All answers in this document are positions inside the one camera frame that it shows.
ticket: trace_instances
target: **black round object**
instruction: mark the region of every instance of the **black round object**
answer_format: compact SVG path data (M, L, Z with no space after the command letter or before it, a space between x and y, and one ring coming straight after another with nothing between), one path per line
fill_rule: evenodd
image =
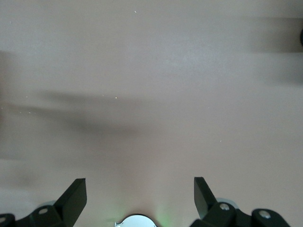
M301 32L301 44L302 44L302 46L303 46L303 30L302 30L302 32Z

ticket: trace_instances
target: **black bracket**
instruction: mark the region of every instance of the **black bracket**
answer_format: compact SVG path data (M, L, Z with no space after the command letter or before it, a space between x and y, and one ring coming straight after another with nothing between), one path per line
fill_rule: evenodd
M255 209L251 216L226 202L218 202L203 177L195 177L195 204L200 219L190 227L290 227L278 213Z
M20 220L0 214L0 227L72 227L87 201L85 179L76 179L54 205L42 206Z

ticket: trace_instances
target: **gray surface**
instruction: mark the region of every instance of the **gray surface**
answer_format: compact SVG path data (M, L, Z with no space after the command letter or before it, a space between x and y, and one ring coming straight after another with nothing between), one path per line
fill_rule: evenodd
M196 218L194 176L303 223L301 0L0 1L0 213L86 177L77 227Z

